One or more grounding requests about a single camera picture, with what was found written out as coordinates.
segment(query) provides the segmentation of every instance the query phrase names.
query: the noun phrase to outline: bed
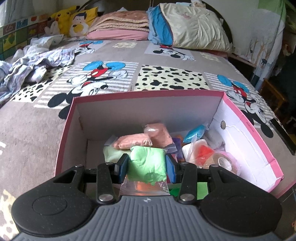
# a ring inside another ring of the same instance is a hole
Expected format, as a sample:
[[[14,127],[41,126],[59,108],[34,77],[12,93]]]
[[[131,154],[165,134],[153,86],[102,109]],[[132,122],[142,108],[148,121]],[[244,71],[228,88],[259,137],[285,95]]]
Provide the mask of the bed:
[[[285,175],[272,194],[280,197],[295,183],[296,157],[269,125],[274,113],[227,59],[149,41],[67,39],[55,48],[77,49],[73,64],[49,70],[40,83],[22,88],[0,109],[0,209],[4,214],[0,236],[4,239],[17,233],[10,215],[15,198],[54,175],[65,119],[73,98],[79,96],[225,91],[257,129]]]

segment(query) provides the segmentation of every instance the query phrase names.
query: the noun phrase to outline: ribbed gray surface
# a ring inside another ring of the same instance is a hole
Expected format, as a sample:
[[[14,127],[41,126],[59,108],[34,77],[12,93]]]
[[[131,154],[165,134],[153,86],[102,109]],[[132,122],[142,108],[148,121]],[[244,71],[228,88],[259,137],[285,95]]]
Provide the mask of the ribbed gray surface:
[[[50,241],[279,241],[273,233],[245,238],[232,236],[203,220],[196,207],[177,203],[172,196],[123,196],[100,207],[81,229]],[[24,233],[14,241],[49,241]]]

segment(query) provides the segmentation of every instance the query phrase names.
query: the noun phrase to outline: cardboard box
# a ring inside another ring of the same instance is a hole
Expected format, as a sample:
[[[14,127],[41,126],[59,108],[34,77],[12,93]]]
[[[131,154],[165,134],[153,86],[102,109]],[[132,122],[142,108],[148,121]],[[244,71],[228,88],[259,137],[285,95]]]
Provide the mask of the cardboard box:
[[[221,128],[225,121],[226,128]],[[259,133],[224,92],[208,90],[141,91],[74,98],[66,120],[55,174],[83,164],[104,162],[111,135],[142,133],[148,123],[164,123],[171,132],[203,124],[216,129],[225,149],[242,166],[240,177],[270,192],[283,173]]]

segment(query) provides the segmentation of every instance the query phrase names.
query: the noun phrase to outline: yellow pillow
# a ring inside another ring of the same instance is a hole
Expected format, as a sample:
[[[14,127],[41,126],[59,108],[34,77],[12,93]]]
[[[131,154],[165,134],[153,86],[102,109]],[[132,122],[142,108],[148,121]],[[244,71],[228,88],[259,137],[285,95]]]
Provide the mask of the yellow pillow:
[[[70,36],[77,37],[86,35],[89,27],[97,16],[98,7],[72,14],[70,17]]]

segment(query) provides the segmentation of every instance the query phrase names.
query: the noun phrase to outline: colorful wall padding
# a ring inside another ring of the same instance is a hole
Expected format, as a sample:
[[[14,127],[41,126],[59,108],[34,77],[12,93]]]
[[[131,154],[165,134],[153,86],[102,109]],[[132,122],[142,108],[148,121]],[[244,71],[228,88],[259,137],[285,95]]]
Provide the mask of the colorful wall padding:
[[[31,16],[0,28],[0,60],[5,60],[30,44],[32,38],[44,35],[48,15]]]

